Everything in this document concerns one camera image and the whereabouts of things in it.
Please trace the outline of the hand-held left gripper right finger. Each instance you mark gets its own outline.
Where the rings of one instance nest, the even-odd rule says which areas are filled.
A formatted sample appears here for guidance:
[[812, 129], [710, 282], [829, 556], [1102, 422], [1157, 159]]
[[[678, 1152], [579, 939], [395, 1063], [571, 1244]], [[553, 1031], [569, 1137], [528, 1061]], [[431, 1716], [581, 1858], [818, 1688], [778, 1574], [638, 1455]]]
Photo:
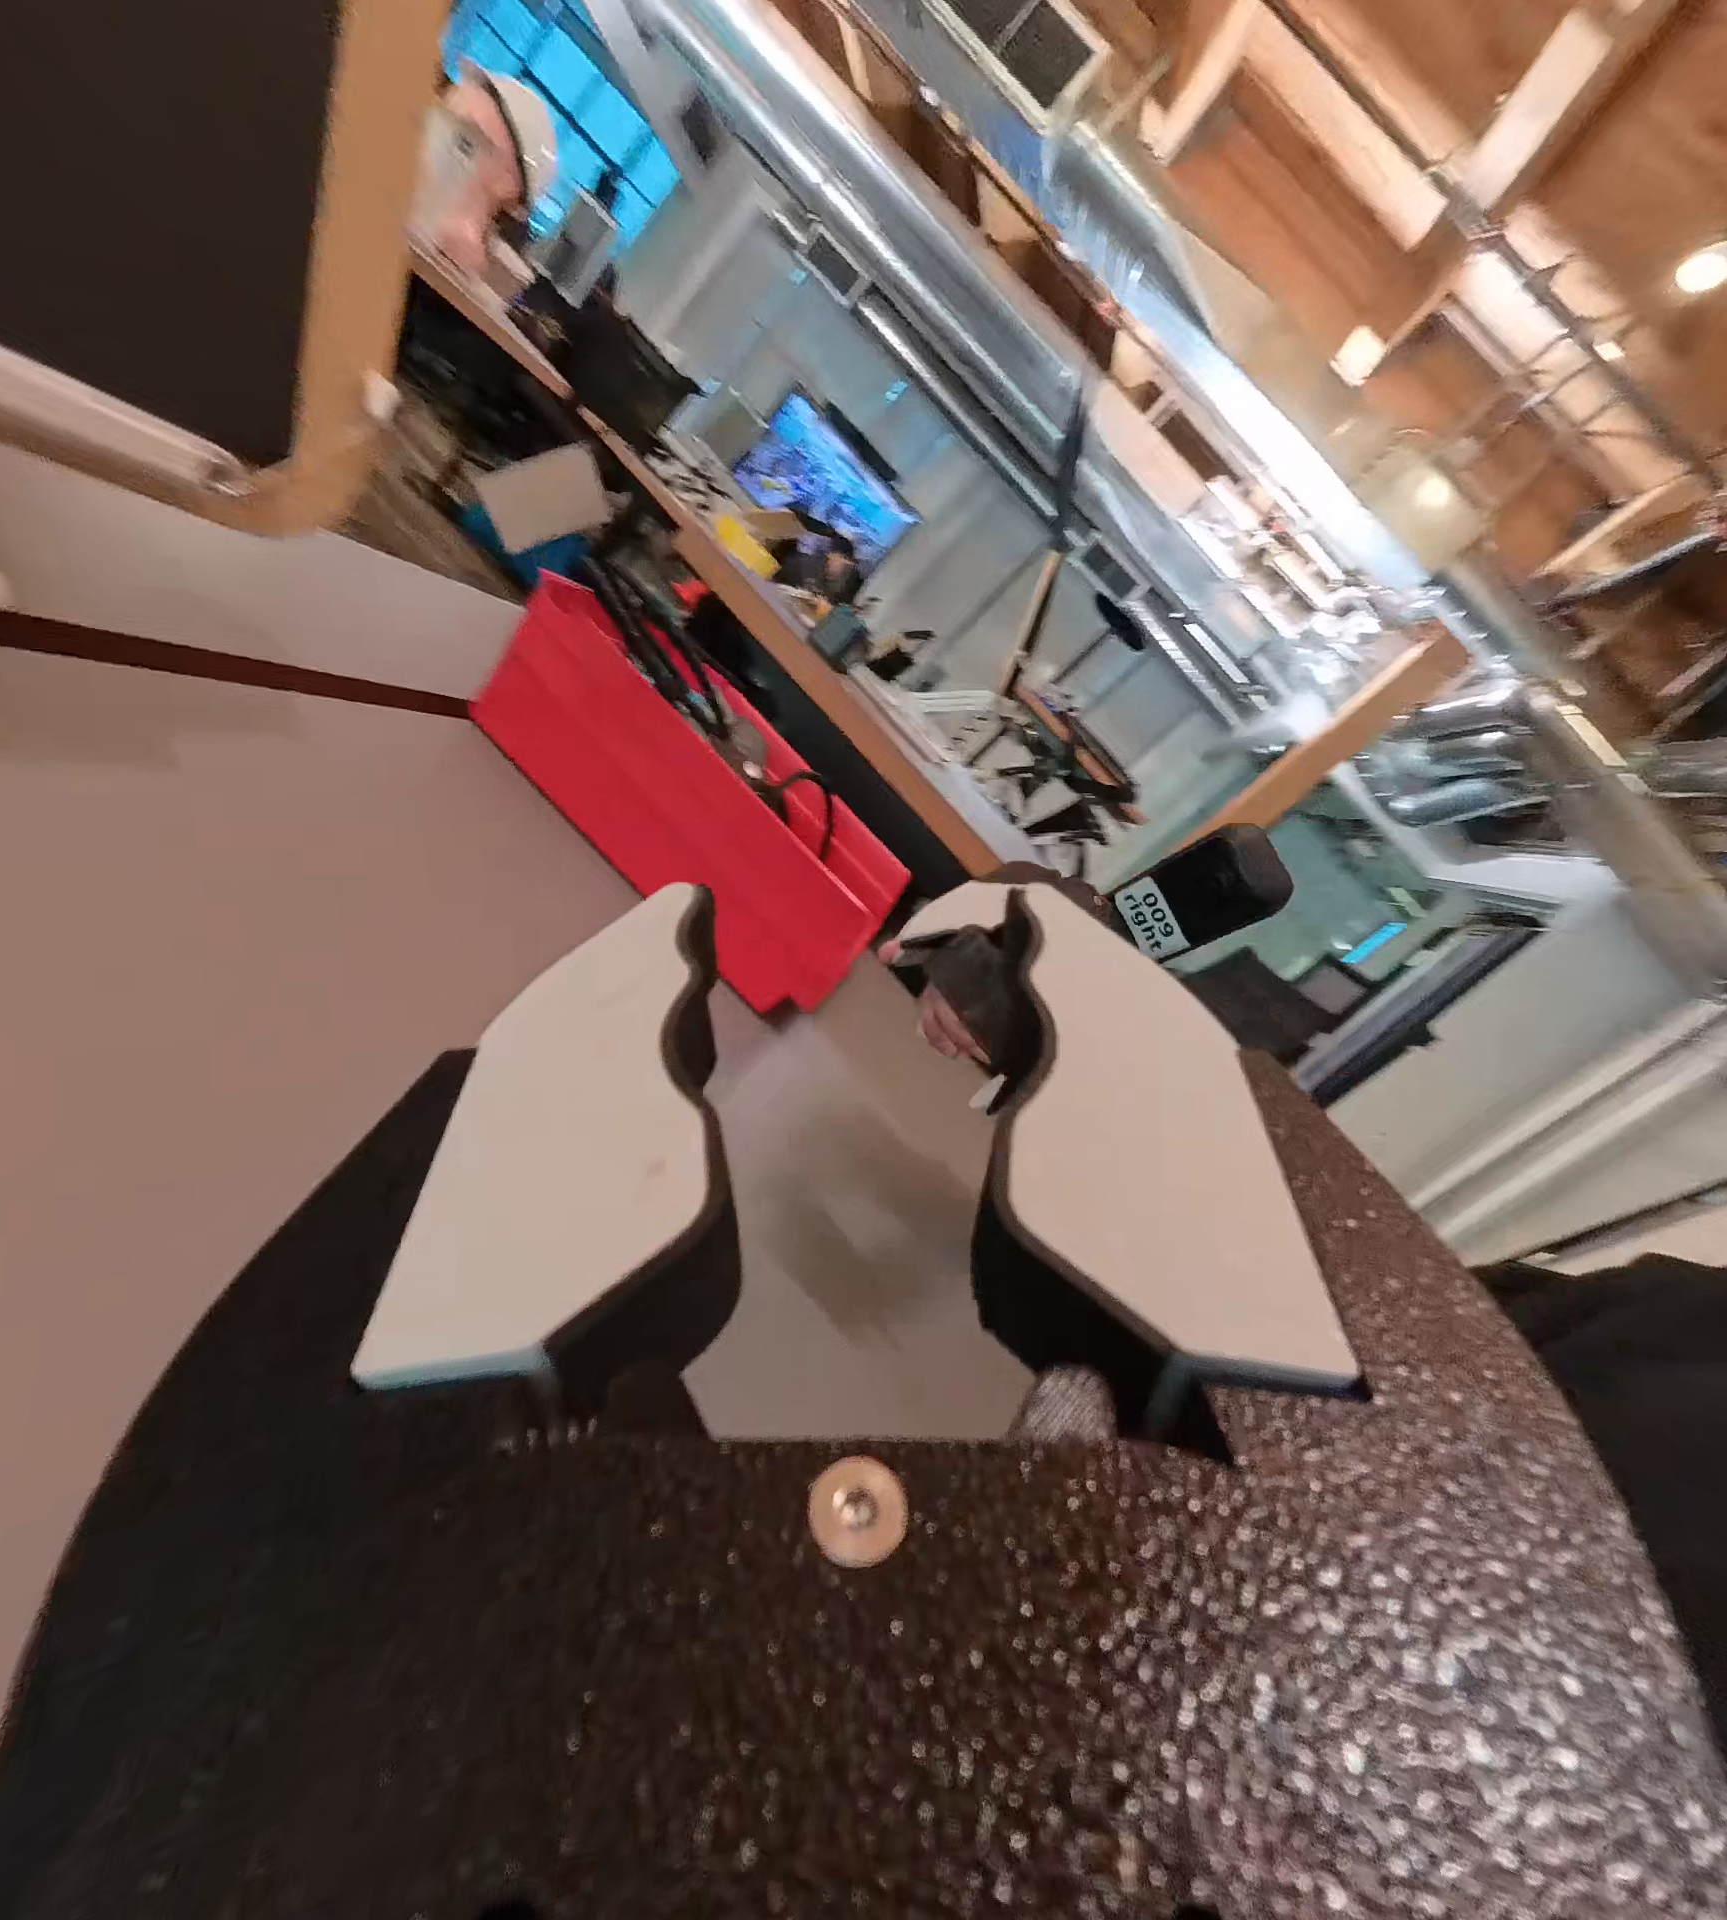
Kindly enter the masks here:
[[1055, 884], [959, 884], [906, 950], [1020, 932], [1042, 1023], [990, 1152], [993, 1214], [1157, 1354], [1218, 1384], [1352, 1393], [1361, 1370], [1237, 1042]]

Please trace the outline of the blue wall screen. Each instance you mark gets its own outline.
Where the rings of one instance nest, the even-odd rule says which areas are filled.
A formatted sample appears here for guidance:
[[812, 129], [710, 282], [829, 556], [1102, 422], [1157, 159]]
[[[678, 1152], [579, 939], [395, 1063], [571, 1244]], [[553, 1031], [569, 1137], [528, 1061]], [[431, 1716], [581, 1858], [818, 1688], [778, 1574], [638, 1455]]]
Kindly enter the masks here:
[[845, 538], [865, 580], [922, 522], [879, 451], [801, 388], [779, 396], [730, 476], [757, 509], [785, 509]]

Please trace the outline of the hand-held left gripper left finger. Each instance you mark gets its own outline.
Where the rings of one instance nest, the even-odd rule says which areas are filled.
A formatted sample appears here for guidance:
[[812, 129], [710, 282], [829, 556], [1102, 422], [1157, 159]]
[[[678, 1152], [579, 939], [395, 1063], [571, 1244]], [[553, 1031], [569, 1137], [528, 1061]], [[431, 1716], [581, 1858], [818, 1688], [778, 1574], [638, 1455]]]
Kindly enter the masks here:
[[682, 1374], [739, 1300], [709, 1101], [714, 898], [663, 884], [485, 1029], [350, 1362], [359, 1389]]

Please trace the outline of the white flat board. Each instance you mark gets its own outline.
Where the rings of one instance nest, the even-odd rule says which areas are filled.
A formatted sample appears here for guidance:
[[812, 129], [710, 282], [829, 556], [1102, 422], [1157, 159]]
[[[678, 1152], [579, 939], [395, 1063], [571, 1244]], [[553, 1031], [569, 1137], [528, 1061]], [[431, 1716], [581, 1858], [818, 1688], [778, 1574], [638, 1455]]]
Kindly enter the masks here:
[[0, 342], [0, 441], [139, 490], [239, 497], [254, 470], [220, 443]]

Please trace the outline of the red plastic bin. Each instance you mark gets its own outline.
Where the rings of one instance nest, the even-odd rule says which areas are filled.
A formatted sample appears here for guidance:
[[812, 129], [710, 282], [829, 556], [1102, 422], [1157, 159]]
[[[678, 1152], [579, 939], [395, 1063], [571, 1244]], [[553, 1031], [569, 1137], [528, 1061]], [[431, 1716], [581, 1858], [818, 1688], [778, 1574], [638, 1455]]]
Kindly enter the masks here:
[[814, 1015], [906, 893], [856, 809], [615, 587], [540, 574], [471, 722], [638, 893], [710, 890], [755, 1015]]

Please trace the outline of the person's right hand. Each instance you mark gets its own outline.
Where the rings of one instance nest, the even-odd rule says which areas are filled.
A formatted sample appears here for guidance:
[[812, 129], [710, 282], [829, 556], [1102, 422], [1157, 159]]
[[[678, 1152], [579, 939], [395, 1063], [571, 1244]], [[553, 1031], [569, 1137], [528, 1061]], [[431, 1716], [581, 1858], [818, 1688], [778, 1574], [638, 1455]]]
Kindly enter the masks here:
[[1037, 1018], [1015, 959], [985, 929], [955, 929], [928, 943], [883, 940], [873, 957], [919, 995], [919, 1035], [985, 1076], [1014, 1076], [1037, 1044]]

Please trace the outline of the long wooden workbench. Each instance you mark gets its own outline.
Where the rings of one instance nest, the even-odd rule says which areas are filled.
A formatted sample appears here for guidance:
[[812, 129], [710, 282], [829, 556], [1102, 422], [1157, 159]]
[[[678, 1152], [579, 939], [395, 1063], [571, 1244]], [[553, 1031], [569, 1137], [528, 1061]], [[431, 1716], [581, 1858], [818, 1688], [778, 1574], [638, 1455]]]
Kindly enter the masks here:
[[495, 303], [482, 281], [459, 275], [442, 252], [431, 252], [419, 240], [409, 245], [409, 261], [419, 282], [433, 291], [459, 319], [496, 342], [496, 350], [528, 373], [553, 399], [571, 405], [588, 434], [624, 462], [636, 488], [671, 518], [682, 564], [728, 612], [732, 612], [773, 671], [794, 682], [795, 702], [820, 715], [818, 739], [825, 746], [834, 738], [845, 743], [836, 759], [842, 770], [867, 766], [873, 790], [895, 795], [895, 807], [922, 824], [925, 839], [941, 850], [941, 858], [946, 858], [952, 872], [987, 879], [1007, 863], [1037, 855], [1032, 839], [981, 795], [969, 770], [925, 754], [895, 723], [883, 696], [867, 692], [858, 676], [839, 673], [818, 656], [808, 641], [805, 621], [794, 612], [784, 588], [755, 577], [755, 571], [710, 533], [710, 522], [694, 513], [615, 429], [571, 395], [564, 373], [557, 373], [518, 325], [508, 320], [505, 310]]

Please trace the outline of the silver metal duct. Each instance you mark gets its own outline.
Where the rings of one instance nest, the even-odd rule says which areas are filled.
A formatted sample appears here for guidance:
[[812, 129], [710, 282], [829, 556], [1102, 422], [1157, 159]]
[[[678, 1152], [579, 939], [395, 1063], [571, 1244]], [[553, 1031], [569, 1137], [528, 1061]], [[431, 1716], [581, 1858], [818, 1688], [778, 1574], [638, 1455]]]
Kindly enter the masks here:
[[[1183, 661], [1219, 673], [1219, 689], [1250, 689], [1219, 641], [1262, 636], [1262, 626], [1190, 526], [1183, 457], [808, 42], [766, 2], [624, 2], [618, 14], [636, 37], [671, 49], [678, 92], [704, 97], [863, 271], [872, 325], [891, 319], [895, 342], [925, 339], [919, 366], [1000, 419], [1015, 460], [1042, 478], [1059, 473], [1068, 419], [1082, 422], [1075, 513], [1145, 580], [1172, 626], [1195, 618], [1212, 633], [1183, 641]], [[1586, 722], [1548, 622], [1476, 560], [1421, 577], [1412, 549], [1356, 502], [1190, 311], [1160, 303], [1157, 319], [1166, 325], [1157, 345], [1183, 350], [1185, 396], [1222, 415], [1229, 443], [1287, 481], [1315, 533], [1390, 604], [1429, 614], [1472, 661], [1505, 673], [1495, 715], [1515, 723], [1536, 769], [1558, 773], [1571, 820], [1627, 884], [1643, 935], [1694, 998], [1727, 1007], [1727, 888], [1694, 865], [1660, 803]]]

